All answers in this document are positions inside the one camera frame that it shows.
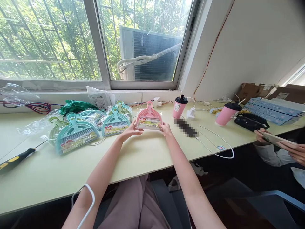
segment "tablet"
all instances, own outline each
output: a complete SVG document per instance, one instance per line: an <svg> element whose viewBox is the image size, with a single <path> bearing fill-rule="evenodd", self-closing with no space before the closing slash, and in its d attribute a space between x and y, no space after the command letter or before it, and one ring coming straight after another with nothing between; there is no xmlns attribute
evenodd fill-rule
<svg viewBox="0 0 305 229"><path fill-rule="evenodd" d="M291 141L288 141L284 138L280 138L278 136L275 136L273 134L269 134L269 133L266 133L266 132L261 132L260 130L258 130L258 132L260 132L262 135L263 135L263 139L273 145L276 145L277 147L280 147L277 142L288 142L290 144L293 144L293 145L297 145L297 143L295 142L291 142Z"/></svg>

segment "pink pants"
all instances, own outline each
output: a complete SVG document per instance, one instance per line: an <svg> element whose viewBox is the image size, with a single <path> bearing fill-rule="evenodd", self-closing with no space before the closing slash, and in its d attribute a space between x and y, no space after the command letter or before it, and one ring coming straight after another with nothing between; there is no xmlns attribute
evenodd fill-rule
<svg viewBox="0 0 305 229"><path fill-rule="evenodd" d="M170 229L148 175L119 184L98 229Z"/></svg>

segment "pink plastic cup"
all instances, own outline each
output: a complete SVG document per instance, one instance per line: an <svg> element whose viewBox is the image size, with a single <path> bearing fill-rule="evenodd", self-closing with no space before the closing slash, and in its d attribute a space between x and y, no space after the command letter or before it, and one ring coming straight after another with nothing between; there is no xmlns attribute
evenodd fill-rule
<svg viewBox="0 0 305 229"><path fill-rule="evenodd" d="M220 112L217 117L215 124L219 126L226 125L231 118L233 118L239 111L241 111L242 107L237 103L227 103L224 108Z"/></svg>
<svg viewBox="0 0 305 229"><path fill-rule="evenodd" d="M173 110L173 117L180 118L182 112L185 108L185 105L188 103L187 98L184 98L183 95L181 97L177 97L175 99L174 110Z"/></svg>

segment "black cup lid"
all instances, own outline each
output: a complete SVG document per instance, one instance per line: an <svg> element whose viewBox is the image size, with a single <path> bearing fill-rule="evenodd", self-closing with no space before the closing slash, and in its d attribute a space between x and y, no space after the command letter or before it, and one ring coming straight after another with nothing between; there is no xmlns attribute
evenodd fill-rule
<svg viewBox="0 0 305 229"><path fill-rule="evenodd" d="M231 109L231 110L236 110L236 111L241 111L242 107L241 105L238 105L238 103L227 103L225 104L225 107Z"/></svg>
<svg viewBox="0 0 305 229"><path fill-rule="evenodd" d="M181 95L181 97L178 96L178 97L175 99L175 101L176 101L177 103L187 104L187 103L188 103L188 100L187 100L187 98L184 98L183 96L184 96L184 95Z"/></svg>

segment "green plastic bag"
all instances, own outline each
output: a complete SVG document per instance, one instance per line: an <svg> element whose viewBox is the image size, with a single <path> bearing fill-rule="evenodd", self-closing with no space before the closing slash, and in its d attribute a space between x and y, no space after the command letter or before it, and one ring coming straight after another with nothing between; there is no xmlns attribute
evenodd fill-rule
<svg viewBox="0 0 305 229"><path fill-rule="evenodd" d="M60 114L66 115L69 112L78 113L84 110L93 109L98 110L98 108L91 103L83 102L83 101L77 101L77 100L66 100L66 105L61 107Z"/></svg>

